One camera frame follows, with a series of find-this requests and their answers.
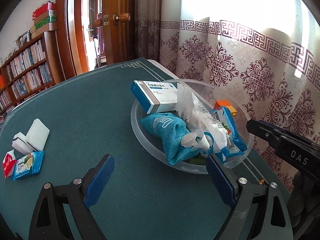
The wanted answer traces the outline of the blue noodle snack packet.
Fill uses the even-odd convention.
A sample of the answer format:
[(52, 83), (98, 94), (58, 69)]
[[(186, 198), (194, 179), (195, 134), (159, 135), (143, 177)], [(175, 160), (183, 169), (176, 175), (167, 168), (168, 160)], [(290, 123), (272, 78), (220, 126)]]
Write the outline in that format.
[(240, 138), (230, 110), (221, 106), (209, 114), (209, 127), (204, 134), (210, 143), (210, 149), (206, 153), (215, 154), (223, 164), (233, 157), (243, 155), (247, 146)]

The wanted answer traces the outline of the red white tissue packet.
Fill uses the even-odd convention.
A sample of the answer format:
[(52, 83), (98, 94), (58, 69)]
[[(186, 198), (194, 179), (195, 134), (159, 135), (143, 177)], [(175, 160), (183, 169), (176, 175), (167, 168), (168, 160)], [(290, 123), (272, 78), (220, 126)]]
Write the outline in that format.
[(5, 154), (2, 161), (4, 178), (8, 178), (13, 174), (15, 164), (16, 164), (16, 157), (14, 154), (14, 150), (10, 150)]

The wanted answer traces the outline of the white sponge block black stripe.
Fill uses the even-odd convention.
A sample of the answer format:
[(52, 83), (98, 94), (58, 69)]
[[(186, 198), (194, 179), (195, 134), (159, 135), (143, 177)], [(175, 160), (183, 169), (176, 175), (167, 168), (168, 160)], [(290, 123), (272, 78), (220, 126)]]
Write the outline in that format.
[(27, 144), (35, 151), (43, 151), (50, 129), (40, 119), (35, 119), (26, 135)]

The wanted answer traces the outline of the orange yellow toy brick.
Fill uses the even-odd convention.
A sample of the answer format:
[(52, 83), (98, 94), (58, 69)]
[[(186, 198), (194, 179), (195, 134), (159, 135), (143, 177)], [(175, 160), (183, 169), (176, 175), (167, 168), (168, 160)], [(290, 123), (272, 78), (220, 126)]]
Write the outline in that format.
[(232, 117), (235, 117), (237, 114), (237, 110), (231, 105), (231, 103), (228, 100), (217, 100), (214, 104), (214, 109), (219, 107), (228, 108)]

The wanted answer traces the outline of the green packet in bowl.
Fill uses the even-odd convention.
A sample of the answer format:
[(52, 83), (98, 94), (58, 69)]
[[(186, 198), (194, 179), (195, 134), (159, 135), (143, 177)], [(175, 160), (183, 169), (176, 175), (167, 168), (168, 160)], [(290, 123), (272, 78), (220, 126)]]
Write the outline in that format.
[(193, 164), (193, 165), (202, 165), (204, 166), (206, 164), (206, 159), (202, 156), (202, 155), (197, 155), (197, 156), (194, 156), (188, 160), (185, 161), (186, 163), (189, 163), (189, 164)]

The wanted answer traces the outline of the teal table mat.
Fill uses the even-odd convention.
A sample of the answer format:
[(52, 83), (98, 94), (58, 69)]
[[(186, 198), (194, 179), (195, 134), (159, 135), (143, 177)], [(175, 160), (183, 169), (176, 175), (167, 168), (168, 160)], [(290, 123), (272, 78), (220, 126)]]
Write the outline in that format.
[(114, 65), (54, 86), (17, 107), (1, 131), (1, 155), (35, 119), (50, 130), (38, 175), (1, 179), (1, 215), (14, 233), (29, 235), (43, 185), (80, 178), (110, 154), (116, 165), (91, 213), (108, 239), (213, 239), (230, 208), (210, 176), (167, 166), (151, 156), (131, 127), (134, 80), (167, 76), (146, 61)]

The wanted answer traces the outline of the clear plastic bowl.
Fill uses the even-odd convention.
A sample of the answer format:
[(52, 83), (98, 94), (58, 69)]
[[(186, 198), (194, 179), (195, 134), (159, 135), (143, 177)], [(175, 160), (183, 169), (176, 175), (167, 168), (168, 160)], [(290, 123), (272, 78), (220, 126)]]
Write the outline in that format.
[[(242, 103), (232, 97), (232, 94), (229, 94), (227, 91), (205, 82), (190, 79), (177, 79), (168, 80), (167, 83), (172, 83), (175, 87), (179, 83), (189, 87), (208, 111), (211, 111), (214, 108), (217, 101), (227, 100), (231, 103), (237, 111), (233, 120), (237, 127), (239, 137), (246, 144), (247, 150), (238, 157), (228, 157), (226, 159), (225, 167), (234, 168), (243, 162), (253, 148), (254, 135), (249, 133), (246, 129), (246, 124), (251, 117)], [(131, 108), (131, 125), (136, 138), (153, 157), (165, 165), (169, 165), (163, 152), (162, 140), (149, 133), (140, 122), (140, 120), (146, 116), (147, 114), (143, 110), (140, 102), (135, 100)]]

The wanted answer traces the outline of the patterned white maroon curtain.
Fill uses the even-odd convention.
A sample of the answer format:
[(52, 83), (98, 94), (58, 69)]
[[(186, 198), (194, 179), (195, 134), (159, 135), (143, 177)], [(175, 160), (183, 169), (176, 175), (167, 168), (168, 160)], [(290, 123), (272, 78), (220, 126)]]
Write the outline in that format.
[(136, 51), (319, 142), (319, 24), (302, 0), (135, 0)]

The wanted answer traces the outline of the teal knit cloth pouch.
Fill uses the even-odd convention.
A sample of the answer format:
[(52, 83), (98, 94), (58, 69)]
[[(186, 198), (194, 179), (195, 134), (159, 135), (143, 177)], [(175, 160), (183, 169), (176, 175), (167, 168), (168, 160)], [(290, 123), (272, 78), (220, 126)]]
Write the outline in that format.
[(152, 113), (140, 120), (144, 128), (162, 140), (164, 154), (170, 165), (176, 165), (198, 155), (200, 150), (181, 145), (182, 138), (189, 133), (185, 122), (172, 113)]

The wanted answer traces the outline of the wooden bookshelf with books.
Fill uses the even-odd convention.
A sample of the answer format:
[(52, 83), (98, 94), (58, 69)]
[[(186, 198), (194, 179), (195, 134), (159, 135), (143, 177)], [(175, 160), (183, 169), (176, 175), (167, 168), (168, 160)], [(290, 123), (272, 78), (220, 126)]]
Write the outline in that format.
[(16, 106), (62, 81), (56, 32), (44, 32), (1, 66), (1, 123)]

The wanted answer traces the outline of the blue white medicine box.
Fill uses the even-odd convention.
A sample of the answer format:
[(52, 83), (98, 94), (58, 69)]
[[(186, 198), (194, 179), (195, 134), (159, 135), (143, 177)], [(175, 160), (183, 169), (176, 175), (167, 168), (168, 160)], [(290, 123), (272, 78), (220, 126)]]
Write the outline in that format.
[(131, 92), (146, 114), (176, 110), (178, 90), (172, 83), (135, 80)]

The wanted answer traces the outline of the stacked boxes on bookshelf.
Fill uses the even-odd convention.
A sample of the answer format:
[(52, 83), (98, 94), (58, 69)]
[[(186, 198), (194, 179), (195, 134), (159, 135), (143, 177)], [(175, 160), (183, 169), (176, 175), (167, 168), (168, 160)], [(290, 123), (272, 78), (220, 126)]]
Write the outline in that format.
[(32, 13), (34, 25), (30, 28), (31, 38), (57, 29), (56, 4), (46, 1)]

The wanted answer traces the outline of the brass wooden door knob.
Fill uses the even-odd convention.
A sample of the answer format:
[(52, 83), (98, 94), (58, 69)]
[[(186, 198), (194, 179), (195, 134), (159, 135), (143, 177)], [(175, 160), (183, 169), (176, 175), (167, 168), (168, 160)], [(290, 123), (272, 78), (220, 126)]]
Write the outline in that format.
[(113, 14), (113, 23), (114, 25), (118, 25), (119, 22), (129, 22), (131, 20), (131, 16), (129, 13), (114, 13)]

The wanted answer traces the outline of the brown wooden door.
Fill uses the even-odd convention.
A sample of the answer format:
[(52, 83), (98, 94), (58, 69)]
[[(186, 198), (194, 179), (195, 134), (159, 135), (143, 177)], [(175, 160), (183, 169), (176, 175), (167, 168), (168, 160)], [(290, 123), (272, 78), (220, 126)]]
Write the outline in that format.
[(103, 36), (107, 64), (132, 60), (135, 49), (135, 0), (103, 0)]

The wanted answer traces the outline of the wooden door frame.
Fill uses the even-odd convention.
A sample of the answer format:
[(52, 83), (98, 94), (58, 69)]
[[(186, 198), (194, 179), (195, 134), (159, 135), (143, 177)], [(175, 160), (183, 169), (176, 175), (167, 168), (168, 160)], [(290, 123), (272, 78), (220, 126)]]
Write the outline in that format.
[(65, 79), (89, 71), (82, 0), (55, 0), (57, 9), (56, 40)]

